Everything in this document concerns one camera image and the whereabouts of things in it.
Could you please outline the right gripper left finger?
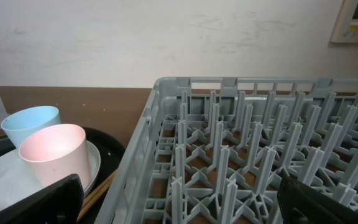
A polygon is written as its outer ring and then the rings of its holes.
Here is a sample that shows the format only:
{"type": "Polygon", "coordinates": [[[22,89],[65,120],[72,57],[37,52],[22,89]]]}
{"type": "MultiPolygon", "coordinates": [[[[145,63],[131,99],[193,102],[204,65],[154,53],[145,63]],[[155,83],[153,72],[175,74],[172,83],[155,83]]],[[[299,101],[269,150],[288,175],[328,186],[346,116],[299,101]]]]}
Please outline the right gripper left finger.
{"type": "Polygon", "coordinates": [[[70,174],[1,210],[0,224],[76,223],[83,201],[80,177],[70,174]]]}

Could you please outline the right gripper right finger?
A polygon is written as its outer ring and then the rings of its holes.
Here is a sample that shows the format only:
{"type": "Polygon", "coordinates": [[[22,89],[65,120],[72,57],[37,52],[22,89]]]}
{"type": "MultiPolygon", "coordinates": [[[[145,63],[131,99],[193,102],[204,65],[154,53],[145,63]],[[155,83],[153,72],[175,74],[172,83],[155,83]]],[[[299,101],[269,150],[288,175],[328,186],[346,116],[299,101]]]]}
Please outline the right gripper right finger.
{"type": "Polygon", "coordinates": [[[358,213],[281,172],[277,199],[284,224],[358,223],[358,213]]]}

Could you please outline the pink plastic cup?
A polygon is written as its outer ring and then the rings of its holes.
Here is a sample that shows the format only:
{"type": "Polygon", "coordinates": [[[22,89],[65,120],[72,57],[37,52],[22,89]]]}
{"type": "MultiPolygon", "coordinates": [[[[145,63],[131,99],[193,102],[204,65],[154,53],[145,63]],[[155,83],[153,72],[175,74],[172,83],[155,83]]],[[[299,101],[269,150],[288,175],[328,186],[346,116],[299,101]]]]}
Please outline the pink plastic cup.
{"type": "Polygon", "coordinates": [[[20,145],[19,156],[44,187],[71,174],[79,175],[84,189],[91,182],[86,133],[76,124],[57,124],[35,132],[20,145]]]}

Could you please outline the blue plastic cup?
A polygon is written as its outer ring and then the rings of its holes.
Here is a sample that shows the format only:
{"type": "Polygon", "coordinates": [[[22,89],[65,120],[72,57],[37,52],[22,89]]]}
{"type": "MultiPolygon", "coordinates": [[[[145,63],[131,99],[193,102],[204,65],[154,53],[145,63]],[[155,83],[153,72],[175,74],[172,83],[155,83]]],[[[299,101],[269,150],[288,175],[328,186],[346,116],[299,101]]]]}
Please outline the blue plastic cup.
{"type": "Polygon", "coordinates": [[[18,149],[31,134],[60,123],[58,108],[36,106],[11,114],[1,122],[1,128],[18,149]]]}

